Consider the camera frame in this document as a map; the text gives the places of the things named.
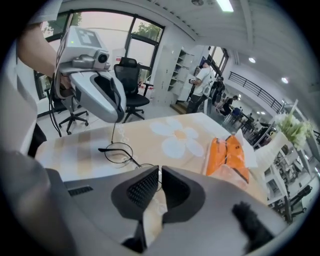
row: cabinet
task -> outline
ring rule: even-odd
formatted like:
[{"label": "cabinet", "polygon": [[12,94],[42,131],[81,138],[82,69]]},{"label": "cabinet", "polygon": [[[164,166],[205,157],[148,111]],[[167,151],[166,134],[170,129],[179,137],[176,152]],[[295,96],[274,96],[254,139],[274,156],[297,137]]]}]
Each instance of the cabinet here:
[{"label": "cabinet", "polygon": [[164,45],[154,76],[154,102],[169,106],[180,95],[194,59],[179,45]]}]

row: chair armrest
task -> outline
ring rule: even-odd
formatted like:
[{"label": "chair armrest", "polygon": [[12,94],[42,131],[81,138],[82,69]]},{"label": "chair armrest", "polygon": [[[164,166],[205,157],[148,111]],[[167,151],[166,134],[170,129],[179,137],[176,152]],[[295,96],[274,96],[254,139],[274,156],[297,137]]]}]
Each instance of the chair armrest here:
[{"label": "chair armrest", "polygon": [[153,87],[154,85],[151,84],[151,83],[147,83],[147,82],[144,82],[143,84],[145,85],[145,89],[144,89],[144,93],[143,93],[143,96],[145,97],[146,94],[147,94],[148,88],[149,88],[149,87]]}]

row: black office chair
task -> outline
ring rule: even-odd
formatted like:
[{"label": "black office chair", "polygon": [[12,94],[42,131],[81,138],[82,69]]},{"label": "black office chair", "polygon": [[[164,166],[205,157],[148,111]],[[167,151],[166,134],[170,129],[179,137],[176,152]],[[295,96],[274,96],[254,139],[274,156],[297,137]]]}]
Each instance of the black office chair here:
[{"label": "black office chair", "polygon": [[[50,90],[50,88],[47,88],[47,89],[44,90],[44,91],[46,92],[46,95],[47,95],[48,99],[49,99],[49,97],[50,97],[49,90]],[[52,101],[53,101],[53,104],[52,104],[52,105],[53,105],[53,111],[54,111],[54,112],[57,112],[57,113],[59,114],[59,113],[61,113],[62,111],[64,111],[64,110],[67,109],[67,108],[62,104],[61,99],[56,98],[54,95],[53,95]],[[85,125],[85,126],[88,126],[88,125],[89,125],[88,121],[87,121],[86,119],[84,119],[84,118],[79,117],[79,116],[81,116],[81,115],[83,115],[83,114],[85,114],[86,116],[89,116],[88,111],[82,111],[82,112],[76,113],[76,114],[70,112],[70,116],[67,117],[67,118],[64,119],[62,122],[59,123],[59,128],[62,128],[62,126],[61,126],[62,124],[66,123],[66,122],[69,122],[69,123],[68,123],[68,126],[67,126],[67,128],[66,128],[66,133],[67,133],[68,135],[70,135],[71,132],[69,131],[69,129],[70,129],[70,126],[71,126],[72,122],[75,122],[76,120],[78,120],[78,121],[85,122],[84,125]]]},{"label": "black office chair", "polygon": [[126,117],[124,119],[124,123],[127,121],[131,114],[137,116],[144,120],[145,118],[138,114],[138,112],[144,113],[143,109],[136,109],[137,107],[142,107],[144,105],[149,104],[149,99],[145,97],[148,86],[152,86],[150,84],[146,84],[146,88],[144,91],[144,95],[138,94],[138,78],[139,78],[139,67],[137,61],[133,58],[122,57],[119,64],[114,65],[113,67],[115,76],[120,80],[123,84],[125,96],[126,96]]}]

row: window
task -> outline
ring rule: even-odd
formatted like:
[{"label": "window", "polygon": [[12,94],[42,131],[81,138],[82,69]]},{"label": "window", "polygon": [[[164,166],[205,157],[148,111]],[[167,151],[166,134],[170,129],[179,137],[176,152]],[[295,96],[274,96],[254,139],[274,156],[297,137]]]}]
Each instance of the window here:
[{"label": "window", "polygon": [[[57,51],[61,38],[70,26],[90,29],[98,33],[109,51],[109,62],[113,67],[113,51],[125,51],[128,58],[139,63],[139,81],[150,80],[157,50],[164,27],[150,20],[144,20],[136,14],[117,13],[103,10],[69,11],[58,15],[56,21],[43,22],[41,30],[50,45]],[[34,73],[39,99],[46,97],[45,89],[50,80],[41,73]]]},{"label": "window", "polygon": [[53,35],[63,34],[65,24],[67,22],[68,14],[62,13],[58,15],[56,20],[45,21],[41,24],[41,30],[45,38],[49,38]]},{"label": "window", "polygon": [[220,66],[223,57],[224,57],[223,50],[220,47],[216,47],[212,58],[213,58],[213,60],[214,60],[214,62],[215,62],[217,67]]},{"label": "window", "polygon": [[162,31],[163,30],[161,27],[139,18],[135,20],[134,26],[132,28],[133,34],[149,38],[156,42],[160,41]]},{"label": "window", "polygon": [[76,12],[71,25],[98,33],[113,60],[113,50],[125,48],[133,17],[105,11]]},{"label": "window", "polygon": [[140,40],[131,39],[128,58],[135,59],[142,66],[150,67],[155,46]]},{"label": "window", "polygon": [[209,51],[209,55],[212,57],[212,54],[214,53],[215,47],[214,46],[210,46],[210,51]]},{"label": "window", "polygon": [[211,46],[209,50],[208,60],[211,62],[211,68],[215,71],[215,77],[222,76],[222,72],[228,61],[228,53],[226,49],[217,46]]}]

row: white flower pattern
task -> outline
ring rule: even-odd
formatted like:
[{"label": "white flower pattern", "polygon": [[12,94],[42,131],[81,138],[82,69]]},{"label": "white flower pattern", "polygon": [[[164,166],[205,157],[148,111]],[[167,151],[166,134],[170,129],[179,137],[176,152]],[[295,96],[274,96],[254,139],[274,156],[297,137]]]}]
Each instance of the white flower pattern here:
[{"label": "white flower pattern", "polygon": [[161,146],[168,157],[180,159],[186,148],[197,157],[204,155],[204,148],[195,140],[199,135],[193,128],[183,127],[178,120],[172,117],[168,117],[166,122],[167,124],[152,122],[150,128],[154,133],[167,137]]}]

